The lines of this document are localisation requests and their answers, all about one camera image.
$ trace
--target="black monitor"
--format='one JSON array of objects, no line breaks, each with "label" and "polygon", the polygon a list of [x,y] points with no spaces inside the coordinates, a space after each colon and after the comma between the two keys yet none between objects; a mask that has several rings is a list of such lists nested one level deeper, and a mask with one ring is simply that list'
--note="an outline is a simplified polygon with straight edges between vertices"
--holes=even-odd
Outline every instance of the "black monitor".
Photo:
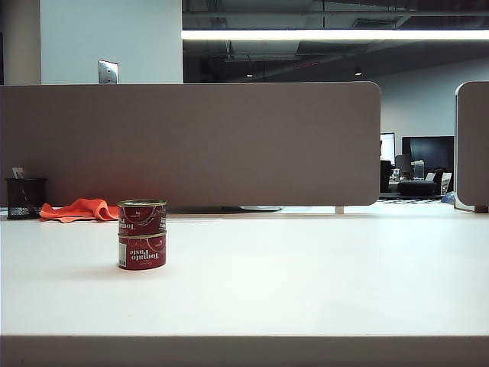
[{"label": "black monitor", "polygon": [[381,134],[381,160],[396,163],[396,135],[393,132],[383,132]]},{"label": "black monitor", "polygon": [[403,154],[410,154],[413,161],[422,159],[425,163],[425,172],[432,172],[440,167],[453,172],[454,137],[405,136]]}]

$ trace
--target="tomato paste can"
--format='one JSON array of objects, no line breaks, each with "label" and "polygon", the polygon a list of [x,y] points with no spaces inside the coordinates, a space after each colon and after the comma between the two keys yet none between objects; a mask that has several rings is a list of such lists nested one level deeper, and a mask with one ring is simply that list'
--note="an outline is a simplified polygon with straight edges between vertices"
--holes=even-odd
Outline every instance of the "tomato paste can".
[{"label": "tomato paste can", "polygon": [[167,262],[167,234],[119,235],[118,266],[126,270],[157,268]]},{"label": "tomato paste can", "polygon": [[119,207],[119,235],[156,235],[167,231],[165,200],[124,200]]}]

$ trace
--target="gray partition panel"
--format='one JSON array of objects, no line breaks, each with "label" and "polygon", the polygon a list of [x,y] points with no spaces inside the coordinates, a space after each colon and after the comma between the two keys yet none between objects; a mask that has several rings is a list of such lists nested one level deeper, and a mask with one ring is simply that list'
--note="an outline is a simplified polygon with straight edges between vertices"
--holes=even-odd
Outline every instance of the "gray partition panel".
[{"label": "gray partition panel", "polygon": [[489,82],[468,82],[457,90],[456,186],[466,205],[489,205]]},{"label": "gray partition panel", "polygon": [[380,90],[369,82],[3,86],[2,180],[47,200],[171,206],[369,205]]}]

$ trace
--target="ceiling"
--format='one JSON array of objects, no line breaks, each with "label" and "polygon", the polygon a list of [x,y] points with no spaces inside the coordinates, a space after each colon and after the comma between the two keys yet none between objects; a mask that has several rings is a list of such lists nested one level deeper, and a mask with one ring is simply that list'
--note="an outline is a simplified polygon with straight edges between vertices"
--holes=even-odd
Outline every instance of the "ceiling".
[{"label": "ceiling", "polygon": [[[489,28],[489,0],[183,0],[182,6],[189,30]],[[186,83],[368,79],[477,57],[489,57],[487,42],[183,42]],[[354,75],[356,67],[362,76]]]}]

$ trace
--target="fluorescent light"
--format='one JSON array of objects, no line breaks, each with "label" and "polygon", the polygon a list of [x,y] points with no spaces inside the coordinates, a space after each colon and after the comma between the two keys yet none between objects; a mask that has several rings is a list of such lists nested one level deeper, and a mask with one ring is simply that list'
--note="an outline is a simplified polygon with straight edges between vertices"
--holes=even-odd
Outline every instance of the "fluorescent light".
[{"label": "fluorescent light", "polygon": [[182,31],[184,40],[229,41],[369,41],[369,40],[489,40],[489,31],[395,31],[395,30],[283,30],[283,31]]}]

